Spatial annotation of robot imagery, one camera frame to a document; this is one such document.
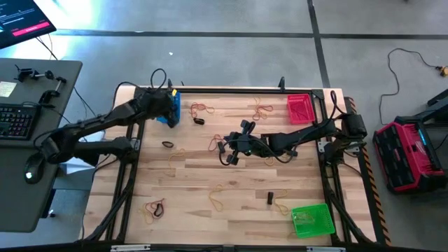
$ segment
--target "red basket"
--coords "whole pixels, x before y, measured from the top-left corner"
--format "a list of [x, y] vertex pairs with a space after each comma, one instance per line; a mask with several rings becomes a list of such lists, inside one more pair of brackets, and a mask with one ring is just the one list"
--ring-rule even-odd
[[287, 106], [291, 124], [314, 122], [315, 117], [309, 94], [288, 95]]

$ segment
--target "computer screen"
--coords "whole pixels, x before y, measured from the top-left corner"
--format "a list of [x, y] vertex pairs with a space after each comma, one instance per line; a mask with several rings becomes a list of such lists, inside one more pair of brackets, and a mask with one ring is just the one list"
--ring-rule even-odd
[[0, 49], [54, 31], [33, 0], [0, 0]]

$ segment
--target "wooden tabletop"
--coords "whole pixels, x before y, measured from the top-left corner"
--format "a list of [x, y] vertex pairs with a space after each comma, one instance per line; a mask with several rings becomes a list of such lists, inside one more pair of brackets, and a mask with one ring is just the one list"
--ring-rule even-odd
[[[325, 89], [328, 115], [333, 109], [331, 90], [337, 93], [339, 107], [343, 110], [345, 108], [340, 89]], [[133, 95], [134, 87], [121, 87], [115, 105], [126, 102]], [[239, 155], [237, 166], [225, 167], [218, 160], [218, 151], [208, 150], [215, 134], [223, 137], [232, 131], [240, 131], [242, 120], [252, 120], [255, 97], [261, 98], [261, 105], [271, 105], [274, 110], [266, 112], [266, 119], [256, 121], [252, 134], [289, 133], [310, 126], [289, 123], [286, 94], [187, 93], [182, 94], [181, 121], [174, 129], [155, 120], [146, 121], [126, 243], [331, 244], [329, 235], [298, 239], [294, 234], [291, 214], [284, 216], [276, 206], [266, 203], [269, 191], [274, 192], [274, 196], [280, 196], [284, 190], [287, 190], [288, 195], [277, 202], [289, 209], [324, 203], [314, 142], [297, 148], [298, 157], [290, 163], [274, 161], [272, 166], [268, 166], [262, 158]], [[193, 122], [190, 114], [193, 102], [214, 108], [213, 113], [198, 111], [198, 118], [205, 119], [205, 125]], [[126, 129], [108, 129], [106, 138], [125, 136]], [[166, 148], [162, 141], [170, 141], [174, 147]], [[185, 155], [171, 159], [174, 168], [171, 170], [168, 159], [181, 149], [185, 150]], [[346, 156], [345, 161], [359, 169], [356, 158]], [[111, 208], [117, 174], [118, 164], [96, 173], [84, 218], [86, 235], [96, 228]], [[339, 176], [346, 210], [366, 236], [375, 240], [362, 178], [342, 165], [339, 166]], [[209, 199], [209, 193], [217, 185], [222, 185], [223, 190], [214, 192], [212, 197], [222, 202], [222, 211], [217, 211]], [[142, 206], [161, 199], [164, 199], [164, 216], [153, 221], [148, 219], [151, 224], [147, 224], [141, 213]], [[336, 210], [334, 212], [337, 233], [342, 239], [340, 217]], [[121, 217], [115, 225], [116, 230], [120, 220]]]

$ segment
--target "green plastic basket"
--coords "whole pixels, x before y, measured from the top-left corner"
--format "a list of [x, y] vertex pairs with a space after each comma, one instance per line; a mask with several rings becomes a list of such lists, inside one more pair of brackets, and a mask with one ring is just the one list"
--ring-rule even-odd
[[295, 233], [299, 238], [329, 235], [335, 232], [327, 204], [298, 207], [291, 210]]

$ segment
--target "black keyboard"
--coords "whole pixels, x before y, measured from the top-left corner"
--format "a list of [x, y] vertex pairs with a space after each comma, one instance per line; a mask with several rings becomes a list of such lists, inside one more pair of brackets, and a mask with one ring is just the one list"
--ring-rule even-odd
[[0, 104], [0, 140], [28, 140], [40, 113], [38, 105]]

